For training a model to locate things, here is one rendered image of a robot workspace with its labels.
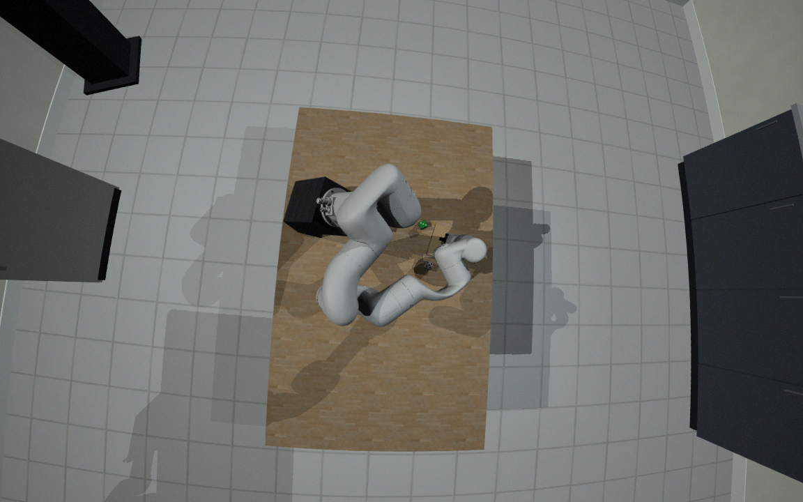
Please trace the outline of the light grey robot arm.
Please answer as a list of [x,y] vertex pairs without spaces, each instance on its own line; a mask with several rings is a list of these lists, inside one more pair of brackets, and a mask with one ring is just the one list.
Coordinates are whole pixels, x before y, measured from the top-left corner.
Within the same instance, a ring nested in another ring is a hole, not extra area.
[[361,276],[391,243],[390,227],[407,228],[420,219],[420,201],[404,175],[386,163],[353,192],[332,188],[323,198],[316,198],[316,203],[321,204],[326,223],[340,227],[350,238],[332,257],[324,282],[316,290],[316,304],[338,326],[349,325],[358,312],[374,326],[388,326],[421,300],[450,298],[471,281],[464,260],[477,263],[487,255],[484,241],[462,234],[453,243],[434,249],[434,258],[448,282],[444,288],[432,290],[416,277],[405,275],[379,292],[358,285]]

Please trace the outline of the tan square mat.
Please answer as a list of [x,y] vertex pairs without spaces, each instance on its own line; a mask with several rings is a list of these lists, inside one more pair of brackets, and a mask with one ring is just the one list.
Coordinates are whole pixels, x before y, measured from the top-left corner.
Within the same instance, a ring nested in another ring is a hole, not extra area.
[[450,228],[450,227],[446,227],[444,225],[438,225],[438,223],[436,223],[436,228],[434,228],[432,239],[431,239],[431,242],[430,242],[429,247],[428,247],[428,251],[427,251],[428,255],[433,255],[434,256],[434,254],[433,254],[434,253],[434,249],[436,249],[440,245],[444,244],[444,242],[440,241],[439,238],[440,237],[444,238],[445,233],[455,233],[455,234],[458,234],[458,235],[466,234],[466,233],[464,233],[462,231],[457,231],[456,229],[453,229],[453,228]]

